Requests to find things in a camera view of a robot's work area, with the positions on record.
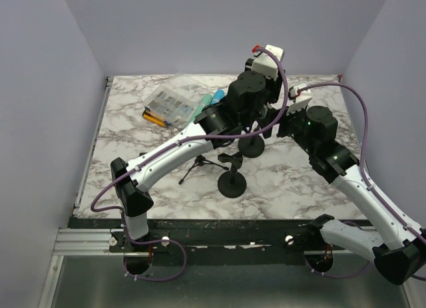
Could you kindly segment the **black round-base stand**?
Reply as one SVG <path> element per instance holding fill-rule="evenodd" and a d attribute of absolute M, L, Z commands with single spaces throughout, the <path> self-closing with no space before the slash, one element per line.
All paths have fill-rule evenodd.
<path fill-rule="evenodd" d="M 240 197 L 247 187 L 245 177 L 238 171 L 242 167 L 242 153 L 237 152 L 233 155 L 222 153 L 218 155 L 218 160 L 221 163 L 229 162 L 231 165 L 230 170 L 224 172 L 218 179 L 219 192 L 227 198 Z"/>
<path fill-rule="evenodd" d="M 238 140 L 238 149 L 247 158 L 257 158 L 264 152 L 264 140 L 259 134 L 241 138 Z"/>

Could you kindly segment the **cyan blue microphone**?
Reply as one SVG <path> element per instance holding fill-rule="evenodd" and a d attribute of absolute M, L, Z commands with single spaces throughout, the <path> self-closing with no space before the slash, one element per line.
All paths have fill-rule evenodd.
<path fill-rule="evenodd" d="M 224 97 L 226 96 L 226 93 L 222 89 L 218 89 L 213 97 L 210 104 L 216 104 L 219 103 Z"/>

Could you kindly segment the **mint green microphone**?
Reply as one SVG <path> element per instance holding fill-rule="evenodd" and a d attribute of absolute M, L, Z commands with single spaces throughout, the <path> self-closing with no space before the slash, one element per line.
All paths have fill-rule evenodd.
<path fill-rule="evenodd" d="M 200 102 L 198 103 L 198 106 L 196 107 L 195 111 L 192 113 L 192 116 L 190 117 L 189 123 L 193 122 L 197 115 L 199 115 L 202 110 L 211 104 L 213 99 L 213 96 L 211 94 L 205 94 Z"/>

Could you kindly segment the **black tripod shock-mount stand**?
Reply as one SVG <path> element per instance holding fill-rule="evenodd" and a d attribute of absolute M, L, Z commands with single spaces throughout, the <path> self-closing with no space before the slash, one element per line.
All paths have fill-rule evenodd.
<path fill-rule="evenodd" d="M 189 175 L 189 173 L 195 169 L 196 167 L 203 167 L 203 166 L 217 166 L 225 171 L 229 170 L 229 167 L 223 166 L 221 164 L 217 164 L 211 160 L 206 159 L 203 155 L 199 155 L 194 159 L 194 163 L 189 167 L 185 175 L 179 180 L 178 184 L 182 185 L 185 181 L 186 177 Z"/>

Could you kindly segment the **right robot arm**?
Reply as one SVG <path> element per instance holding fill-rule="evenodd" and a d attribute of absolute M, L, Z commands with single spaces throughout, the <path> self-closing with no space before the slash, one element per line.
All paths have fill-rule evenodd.
<path fill-rule="evenodd" d="M 425 265 L 425 228 L 406 215 L 363 171 L 361 162 L 336 141 L 338 122 L 324 106 L 287 107 L 278 136 L 288 136 L 309 156 L 314 171 L 343 192 L 374 231 L 351 227 L 329 215 L 308 225 L 314 249 L 335 245 L 372 262 L 389 282 L 401 285 Z"/>

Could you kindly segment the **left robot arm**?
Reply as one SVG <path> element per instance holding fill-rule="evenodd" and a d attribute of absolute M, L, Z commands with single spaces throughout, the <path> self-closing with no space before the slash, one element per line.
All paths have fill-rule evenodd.
<path fill-rule="evenodd" d="M 110 169 L 124 208 L 125 244 L 133 251 L 146 247 L 147 212 L 154 205 L 149 191 L 160 179 L 199 155 L 254 137 L 253 124 L 265 119 L 267 104 L 277 102 L 281 90 L 287 89 L 281 60 L 261 53 L 248 62 L 220 102 L 203 108 L 176 136 L 132 160 L 114 159 Z"/>

